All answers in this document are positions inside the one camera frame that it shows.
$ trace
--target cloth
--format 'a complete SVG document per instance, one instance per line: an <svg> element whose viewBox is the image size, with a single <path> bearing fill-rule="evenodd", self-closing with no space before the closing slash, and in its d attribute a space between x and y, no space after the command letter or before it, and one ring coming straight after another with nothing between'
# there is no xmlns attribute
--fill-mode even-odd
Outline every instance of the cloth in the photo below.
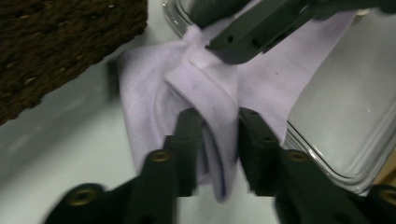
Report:
<svg viewBox="0 0 396 224"><path fill-rule="evenodd" d="M230 21L203 31L192 26L180 41L124 53L121 101L137 169L173 133L178 113L193 107L205 119L198 181L210 181L224 202L237 167L238 108L257 111L283 144L292 106L353 18L350 12L311 21L266 54L239 65L225 64L205 49Z"/></svg>

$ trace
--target purple cloth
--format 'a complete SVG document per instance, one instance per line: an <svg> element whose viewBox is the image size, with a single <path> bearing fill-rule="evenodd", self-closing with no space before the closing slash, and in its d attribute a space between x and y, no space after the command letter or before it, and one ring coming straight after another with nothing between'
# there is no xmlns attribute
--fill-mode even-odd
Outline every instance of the purple cloth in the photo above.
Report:
<svg viewBox="0 0 396 224"><path fill-rule="evenodd" d="M205 49L230 21L203 31L192 26L180 41L123 54L121 100L137 169L173 133L178 113L194 107L206 121L198 181L210 181L217 199L226 200L237 167L238 108L259 112L283 144L292 106L353 18L349 12L311 21L266 54L240 65L224 64Z"/></svg>

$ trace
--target wicker basket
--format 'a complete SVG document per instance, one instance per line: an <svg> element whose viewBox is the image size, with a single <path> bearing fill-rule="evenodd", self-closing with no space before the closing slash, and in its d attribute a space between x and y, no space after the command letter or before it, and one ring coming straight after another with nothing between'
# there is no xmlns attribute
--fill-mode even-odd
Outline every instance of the wicker basket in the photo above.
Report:
<svg viewBox="0 0 396 224"><path fill-rule="evenodd" d="M1 0L0 124L143 33L147 0Z"/></svg>

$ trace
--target cloth fold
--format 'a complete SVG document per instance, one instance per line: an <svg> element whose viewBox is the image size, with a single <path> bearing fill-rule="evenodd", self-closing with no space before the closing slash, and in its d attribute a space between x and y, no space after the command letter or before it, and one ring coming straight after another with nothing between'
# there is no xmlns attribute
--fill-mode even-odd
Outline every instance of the cloth fold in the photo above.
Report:
<svg viewBox="0 0 396 224"><path fill-rule="evenodd" d="M260 113L283 143L292 106L353 18L354 13L340 13L311 21L266 54L240 65L225 64L205 49L230 20L203 31L192 26L180 41L124 53L121 101L137 169L173 133L178 113L193 107L205 120L198 181L210 181L218 201L226 200L237 163L238 108Z"/></svg>

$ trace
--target brown woven mat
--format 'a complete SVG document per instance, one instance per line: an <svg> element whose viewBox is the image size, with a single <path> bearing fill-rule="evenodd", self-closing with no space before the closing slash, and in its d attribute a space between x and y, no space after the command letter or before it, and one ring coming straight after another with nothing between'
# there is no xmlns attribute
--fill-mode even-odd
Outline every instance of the brown woven mat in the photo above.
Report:
<svg viewBox="0 0 396 224"><path fill-rule="evenodd" d="M141 35L147 0L1 0L0 125Z"/></svg>

